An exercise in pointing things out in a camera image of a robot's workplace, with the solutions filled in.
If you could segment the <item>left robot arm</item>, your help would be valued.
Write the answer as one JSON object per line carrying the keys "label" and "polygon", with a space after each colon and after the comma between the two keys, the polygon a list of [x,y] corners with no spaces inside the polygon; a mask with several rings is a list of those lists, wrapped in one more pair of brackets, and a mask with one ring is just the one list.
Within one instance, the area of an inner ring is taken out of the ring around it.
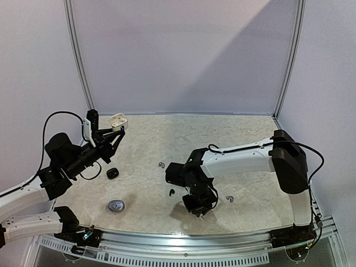
{"label": "left robot arm", "polygon": [[85,142],[82,146],[73,144],[64,132],[43,142],[42,154],[50,158],[49,166],[40,166],[26,181],[1,192],[1,246],[18,239],[52,234],[79,247],[99,247],[102,231],[94,226],[81,226],[67,206],[41,214],[16,216],[28,207],[64,195],[77,176],[98,160],[111,162],[128,128],[128,119],[123,113],[117,113],[110,117],[109,128],[100,129],[98,123],[98,112],[94,109],[81,119]]}

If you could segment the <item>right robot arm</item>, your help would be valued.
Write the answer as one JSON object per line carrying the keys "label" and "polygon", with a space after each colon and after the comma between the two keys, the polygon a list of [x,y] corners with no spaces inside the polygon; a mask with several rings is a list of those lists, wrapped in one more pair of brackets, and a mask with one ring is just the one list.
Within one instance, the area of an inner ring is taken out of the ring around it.
{"label": "right robot arm", "polygon": [[188,190],[182,198],[185,208],[200,217],[217,205],[218,193],[212,184],[215,178],[243,172],[273,172],[291,203],[294,226],[288,229],[288,238],[298,243],[309,234],[308,225],[312,223],[308,166],[303,149],[284,130],[276,130],[272,137],[247,145],[219,148],[210,144],[193,150],[184,164],[170,163],[165,181]]}

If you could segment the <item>white earbud charging case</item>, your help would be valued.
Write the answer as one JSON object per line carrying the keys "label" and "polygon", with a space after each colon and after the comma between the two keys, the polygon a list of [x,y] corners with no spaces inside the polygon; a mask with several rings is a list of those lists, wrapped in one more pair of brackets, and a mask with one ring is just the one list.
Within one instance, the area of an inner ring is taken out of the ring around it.
{"label": "white earbud charging case", "polygon": [[127,130],[128,129],[128,118],[124,113],[117,113],[109,118],[109,123],[113,132]]}

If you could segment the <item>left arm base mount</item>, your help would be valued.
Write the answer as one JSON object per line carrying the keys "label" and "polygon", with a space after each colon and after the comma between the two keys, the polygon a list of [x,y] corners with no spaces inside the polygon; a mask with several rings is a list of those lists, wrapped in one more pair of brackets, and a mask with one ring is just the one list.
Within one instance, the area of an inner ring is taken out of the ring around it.
{"label": "left arm base mount", "polygon": [[64,224],[62,231],[58,234],[54,234],[54,237],[75,243],[77,246],[89,246],[98,248],[103,231],[95,228],[93,225],[90,227],[84,227],[79,224]]}

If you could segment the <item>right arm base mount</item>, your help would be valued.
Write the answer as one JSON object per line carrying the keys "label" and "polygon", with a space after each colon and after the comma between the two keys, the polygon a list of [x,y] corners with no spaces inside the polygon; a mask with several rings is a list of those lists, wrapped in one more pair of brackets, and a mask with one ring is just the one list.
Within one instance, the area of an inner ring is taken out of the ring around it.
{"label": "right arm base mount", "polygon": [[306,226],[293,224],[292,226],[270,230],[268,233],[273,248],[303,243],[317,236],[312,223]]}

